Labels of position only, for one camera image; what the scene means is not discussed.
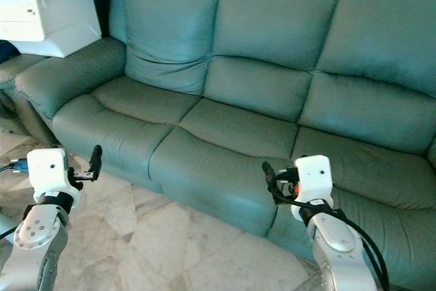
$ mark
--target white box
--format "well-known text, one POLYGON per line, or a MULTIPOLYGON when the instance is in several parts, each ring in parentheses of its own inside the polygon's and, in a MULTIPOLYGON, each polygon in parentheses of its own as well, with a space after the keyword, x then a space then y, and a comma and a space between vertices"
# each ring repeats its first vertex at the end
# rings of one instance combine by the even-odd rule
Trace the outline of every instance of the white box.
POLYGON ((22 54, 63 58, 101 37, 94 0, 0 0, 0 40, 22 54))

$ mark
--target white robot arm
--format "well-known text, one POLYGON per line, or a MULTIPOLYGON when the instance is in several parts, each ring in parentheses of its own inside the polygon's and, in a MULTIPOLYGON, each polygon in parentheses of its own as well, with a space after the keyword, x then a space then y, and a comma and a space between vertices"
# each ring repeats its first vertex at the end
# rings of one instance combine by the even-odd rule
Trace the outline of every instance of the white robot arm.
MULTIPOLYGON (((340 211, 332 210, 330 161, 325 156, 316 155, 297 159, 295 166, 277 176, 268 163, 264 162, 262 168, 275 203, 292 204, 292 215, 305 223, 313 244, 313 257, 321 268, 324 289, 377 291, 372 273, 363 259, 361 236, 344 222, 348 221, 345 216, 344 220, 338 218, 340 211), (292 195, 284 196, 277 182, 290 182, 292 195)), ((388 281, 381 283, 388 290, 388 281)))
POLYGON ((102 148, 97 145, 85 173, 74 173, 68 167, 64 149, 33 150, 27 162, 20 159, 24 163, 21 167, 25 167, 21 171, 28 167, 37 204, 27 207, 24 220, 15 230, 14 248, 0 275, 0 290, 53 290, 57 262, 67 245, 69 211, 79 202, 83 188, 80 181, 98 178, 101 156, 102 148))

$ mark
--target marble floor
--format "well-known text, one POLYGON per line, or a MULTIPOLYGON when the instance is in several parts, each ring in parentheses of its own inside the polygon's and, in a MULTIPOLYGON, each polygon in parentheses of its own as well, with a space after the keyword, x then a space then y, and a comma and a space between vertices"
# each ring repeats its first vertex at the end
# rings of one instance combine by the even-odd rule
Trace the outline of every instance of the marble floor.
MULTIPOLYGON (((2 133, 0 165, 42 147, 48 146, 2 133)), ((88 168, 79 157, 69 165, 88 168)), ((0 173, 0 213, 19 221, 32 195, 25 174, 0 173)), ((321 290, 313 264, 105 172, 85 185, 70 220, 56 291, 321 290)), ((0 268, 11 250, 0 241, 0 268)))

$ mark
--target sofa backrest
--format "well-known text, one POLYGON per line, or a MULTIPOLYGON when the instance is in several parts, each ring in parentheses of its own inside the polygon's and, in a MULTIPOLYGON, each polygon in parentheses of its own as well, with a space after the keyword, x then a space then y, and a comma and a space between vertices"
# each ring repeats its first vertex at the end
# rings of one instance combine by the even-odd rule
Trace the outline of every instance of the sofa backrest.
POLYGON ((436 132, 436 0, 112 0, 126 74, 424 154, 436 132))

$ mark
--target sofa armrest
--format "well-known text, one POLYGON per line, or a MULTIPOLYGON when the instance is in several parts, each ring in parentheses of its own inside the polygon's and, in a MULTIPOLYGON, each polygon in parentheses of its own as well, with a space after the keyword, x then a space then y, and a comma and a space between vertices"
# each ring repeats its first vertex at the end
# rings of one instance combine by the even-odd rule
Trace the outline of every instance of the sofa armrest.
POLYGON ((15 89, 48 119, 71 99, 124 74, 124 43, 105 37, 66 58, 51 57, 19 73, 15 89))
POLYGON ((13 89, 17 74, 25 69, 47 59, 39 55, 18 55, 0 65, 0 89, 13 89))
POLYGON ((433 142, 431 143, 431 146, 427 153, 427 159, 429 160, 433 168, 436 170, 436 137, 434 137, 433 142))

